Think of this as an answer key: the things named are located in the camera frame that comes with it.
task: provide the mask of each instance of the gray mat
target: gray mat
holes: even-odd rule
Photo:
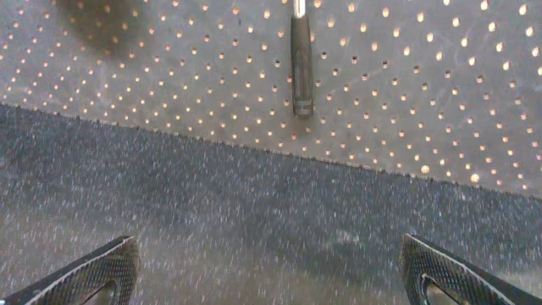
[[[0,107],[0,295],[137,236],[134,304],[406,304],[401,234],[542,295],[540,200]]]

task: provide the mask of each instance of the perforated metal sheet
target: perforated metal sheet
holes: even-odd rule
[[[82,119],[542,195],[540,1],[307,4],[315,115],[292,116],[291,1],[18,1],[0,98]]]

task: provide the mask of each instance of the screwdriver handle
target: screwdriver handle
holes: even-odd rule
[[[311,30],[308,16],[291,18],[291,69],[294,115],[309,117],[314,110],[312,99]]]

